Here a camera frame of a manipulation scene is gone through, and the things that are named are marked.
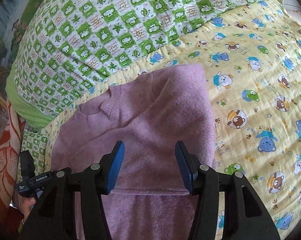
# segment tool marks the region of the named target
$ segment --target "pink sweater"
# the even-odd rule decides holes
[[[185,240],[197,197],[188,195],[175,159],[175,143],[209,166],[214,118],[203,68],[177,65],[142,74],[79,106],[61,126],[52,171],[81,172],[121,140],[124,161],[115,188],[103,196],[113,240]],[[80,201],[77,237],[84,239]]]

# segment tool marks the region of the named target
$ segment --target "green leaf print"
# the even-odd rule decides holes
[[[117,65],[115,65],[113,62],[110,63],[108,66],[109,69],[116,69]]]
[[[58,34],[55,36],[55,41],[60,42],[60,36]]]
[[[143,8],[143,10],[141,10],[140,13],[144,16],[144,18],[149,15],[149,11],[146,8]]]
[[[132,52],[132,55],[133,55],[135,58],[137,58],[137,57],[140,55],[140,53],[139,53],[138,50],[135,49],[135,50]]]
[[[121,24],[115,24],[113,30],[115,30],[117,33],[120,32],[121,29],[123,29],[124,27]]]
[[[93,49],[97,48],[97,44],[95,41],[92,41],[90,45]]]
[[[173,6],[175,6],[177,3],[180,3],[179,0],[169,0],[169,2],[171,2]]]
[[[72,19],[72,22],[75,23],[75,22],[79,22],[79,19],[81,17],[78,17],[76,14],[74,15],[74,19]]]
[[[163,40],[162,37],[159,37],[158,40],[155,40],[156,44],[163,45],[166,41]]]
[[[97,0],[100,4],[103,4],[104,2],[106,2],[106,0]]]

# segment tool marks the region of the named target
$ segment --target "sweater collar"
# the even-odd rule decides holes
[[[78,112],[80,119],[87,120],[89,125],[93,126],[105,119],[111,117],[111,110],[113,109],[115,103],[119,100],[121,95],[120,86],[109,86],[110,98],[106,99],[100,106],[100,111],[95,114],[86,115],[81,112],[81,105],[79,105]]]

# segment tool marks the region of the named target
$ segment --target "blanket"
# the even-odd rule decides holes
[[[219,15],[255,1],[262,0],[44,0],[21,40],[8,96],[42,128],[118,70],[213,18],[224,26]]]
[[[285,239],[301,218],[301,27],[277,0],[220,18],[225,25],[212,20],[97,84],[42,129],[45,170],[60,126],[80,103],[154,69],[200,63],[215,116],[216,170],[242,171]],[[163,58],[152,62],[156,53]],[[221,193],[216,239],[223,226]]]

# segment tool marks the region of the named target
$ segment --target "human hand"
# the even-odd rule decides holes
[[[25,198],[23,204],[21,205],[22,213],[24,214],[24,222],[26,222],[26,219],[28,218],[31,207],[35,205],[36,199],[34,197],[31,198]]]

